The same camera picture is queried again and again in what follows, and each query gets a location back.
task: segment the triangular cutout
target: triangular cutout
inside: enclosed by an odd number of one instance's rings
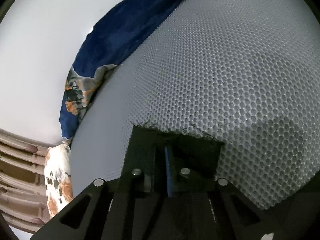
[[[86,195],[82,200],[80,200],[72,209],[68,211],[61,219],[60,222],[69,227],[77,229],[84,217],[84,213],[90,203],[90,196]]]
[[[259,217],[247,205],[245,205],[236,195],[232,195],[231,200],[240,217],[240,222],[245,227],[260,222]]]

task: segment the gray fabric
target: gray fabric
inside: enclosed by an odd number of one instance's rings
[[[303,0],[185,0],[115,71],[71,149],[75,194],[120,176],[132,124],[224,141],[218,176],[260,208],[320,168],[320,26]]]

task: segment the blue blanket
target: blue blanket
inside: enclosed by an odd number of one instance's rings
[[[124,0],[88,34],[69,71],[60,124],[69,143],[104,75],[123,62],[182,0]]]

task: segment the screw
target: screw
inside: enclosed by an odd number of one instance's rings
[[[180,170],[180,173],[181,173],[182,175],[189,175],[189,174],[190,174],[190,169],[188,169],[188,168],[182,168],[182,169]]]
[[[228,184],[228,181],[224,178],[218,179],[218,183],[221,186],[226,186]]]
[[[133,169],[132,170],[132,172],[131,172],[133,175],[135,175],[135,176],[138,176],[138,175],[140,175],[141,174],[141,170],[140,169],[137,169],[137,168],[135,168],[135,169]]]
[[[103,179],[96,179],[94,182],[93,182],[93,185],[95,185],[96,187],[100,187],[103,185]]]

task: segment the gray mesh fabric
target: gray mesh fabric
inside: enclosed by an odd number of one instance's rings
[[[262,209],[280,202],[320,169],[319,66],[320,26],[303,0],[185,0],[81,123],[75,194],[119,177],[132,124],[147,123],[224,141],[218,177]]]

